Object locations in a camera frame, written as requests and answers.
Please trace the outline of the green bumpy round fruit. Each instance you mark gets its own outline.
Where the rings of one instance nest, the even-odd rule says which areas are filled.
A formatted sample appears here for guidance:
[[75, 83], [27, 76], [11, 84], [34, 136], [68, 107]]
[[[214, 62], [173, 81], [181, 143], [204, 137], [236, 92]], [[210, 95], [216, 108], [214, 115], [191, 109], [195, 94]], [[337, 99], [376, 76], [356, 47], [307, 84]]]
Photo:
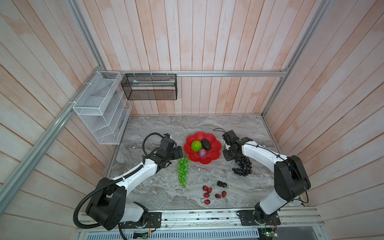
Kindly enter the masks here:
[[202, 145], [201, 141], [196, 140], [196, 141], [193, 141], [191, 144], [191, 149], [194, 152], [198, 153], [202, 148], [203, 148], [203, 145]]

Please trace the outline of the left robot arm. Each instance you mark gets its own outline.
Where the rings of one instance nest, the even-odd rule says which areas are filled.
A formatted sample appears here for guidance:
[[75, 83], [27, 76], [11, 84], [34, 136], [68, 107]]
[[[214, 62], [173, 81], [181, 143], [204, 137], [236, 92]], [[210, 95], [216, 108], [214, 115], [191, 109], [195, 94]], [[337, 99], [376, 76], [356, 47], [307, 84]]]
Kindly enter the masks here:
[[171, 161], [181, 159], [183, 149], [165, 135], [160, 146], [148, 153], [146, 141], [142, 144], [143, 160], [135, 168], [113, 179], [101, 179], [96, 189], [81, 200], [73, 215], [78, 228], [101, 226], [109, 231], [126, 223], [137, 227], [149, 224], [148, 208], [138, 202], [128, 204], [126, 198], [144, 180], [167, 168]]

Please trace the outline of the purple fig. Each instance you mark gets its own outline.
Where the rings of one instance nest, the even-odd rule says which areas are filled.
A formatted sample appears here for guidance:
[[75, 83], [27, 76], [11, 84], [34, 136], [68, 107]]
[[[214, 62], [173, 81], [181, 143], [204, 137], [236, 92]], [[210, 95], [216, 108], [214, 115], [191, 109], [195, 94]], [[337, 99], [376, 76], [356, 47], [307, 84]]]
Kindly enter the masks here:
[[205, 159], [207, 157], [207, 154], [208, 154], [208, 152], [205, 149], [200, 149], [198, 151], [198, 155], [199, 155], [200, 159]]

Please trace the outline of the dark avocado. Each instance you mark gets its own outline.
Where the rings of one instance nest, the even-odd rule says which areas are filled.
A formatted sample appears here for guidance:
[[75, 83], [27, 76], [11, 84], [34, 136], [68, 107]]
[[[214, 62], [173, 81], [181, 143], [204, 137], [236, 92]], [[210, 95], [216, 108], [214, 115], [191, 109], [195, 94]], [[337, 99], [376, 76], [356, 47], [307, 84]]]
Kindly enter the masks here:
[[205, 149], [207, 151], [210, 151], [212, 149], [212, 146], [207, 139], [202, 139], [201, 144], [202, 144], [202, 149]]

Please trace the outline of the green grape bunch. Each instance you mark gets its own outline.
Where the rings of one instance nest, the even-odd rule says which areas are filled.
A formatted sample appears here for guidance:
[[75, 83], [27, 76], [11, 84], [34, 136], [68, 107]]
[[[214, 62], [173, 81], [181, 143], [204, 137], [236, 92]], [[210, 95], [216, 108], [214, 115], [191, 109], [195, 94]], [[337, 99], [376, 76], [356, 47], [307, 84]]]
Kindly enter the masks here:
[[187, 186], [187, 175], [189, 173], [189, 158], [182, 158], [178, 162], [179, 183], [185, 189]]

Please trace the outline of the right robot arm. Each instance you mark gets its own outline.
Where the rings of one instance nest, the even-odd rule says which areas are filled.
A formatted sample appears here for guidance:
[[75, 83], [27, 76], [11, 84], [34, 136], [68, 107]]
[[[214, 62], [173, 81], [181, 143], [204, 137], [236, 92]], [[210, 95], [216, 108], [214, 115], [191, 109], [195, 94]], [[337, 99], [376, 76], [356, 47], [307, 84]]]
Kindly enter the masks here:
[[274, 189], [262, 201], [255, 205], [254, 217], [262, 222], [287, 203], [311, 188], [311, 182], [298, 156], [280, 155], [269, 150], [252, 139], [239, 138], [234, 131], [223, 134], [226, 161], [255, 160], [267, 167], [274, 174]]

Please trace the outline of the black grape bunch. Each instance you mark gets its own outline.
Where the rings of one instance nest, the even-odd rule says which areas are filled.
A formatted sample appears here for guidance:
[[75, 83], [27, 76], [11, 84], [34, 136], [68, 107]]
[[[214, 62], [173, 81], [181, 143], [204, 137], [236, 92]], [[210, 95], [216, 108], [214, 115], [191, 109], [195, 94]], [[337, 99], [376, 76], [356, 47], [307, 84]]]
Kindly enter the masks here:
[[251, 162], [249, 157], [241, 156], [241, 157], [235, 159], [235, 164], [237, 166], [232, 168], [232, 171], [234, 174], [239, 175], [239, 176], [243, 176], [243, 177], [246, 177], [246, 176], [252, 174], [253, 166], [252, 166], [252, 162]]

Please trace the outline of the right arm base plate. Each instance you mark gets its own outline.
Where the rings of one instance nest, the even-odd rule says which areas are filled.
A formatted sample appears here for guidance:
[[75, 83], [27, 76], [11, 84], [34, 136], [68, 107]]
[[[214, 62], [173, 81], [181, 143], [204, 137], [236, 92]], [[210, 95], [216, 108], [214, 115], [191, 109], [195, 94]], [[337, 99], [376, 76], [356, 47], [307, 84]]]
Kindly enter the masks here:
[[242, 226], [264, 226], [264, 225], [281, 225], [281, 220], [277, 212], [266, 215], [261, 210], [240, 210], [237, 211]]

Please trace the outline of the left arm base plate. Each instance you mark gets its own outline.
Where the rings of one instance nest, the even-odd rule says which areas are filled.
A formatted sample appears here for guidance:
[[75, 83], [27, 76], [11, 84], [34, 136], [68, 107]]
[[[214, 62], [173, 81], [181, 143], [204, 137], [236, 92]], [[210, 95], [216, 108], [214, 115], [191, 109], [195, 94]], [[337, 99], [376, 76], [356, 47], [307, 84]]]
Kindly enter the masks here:
[[157, 229], [161, 227], [162, 213], [161, 212], [149, 212], [139, 219], [138, 222], [121, 222], [120, 226], [122, 229]]

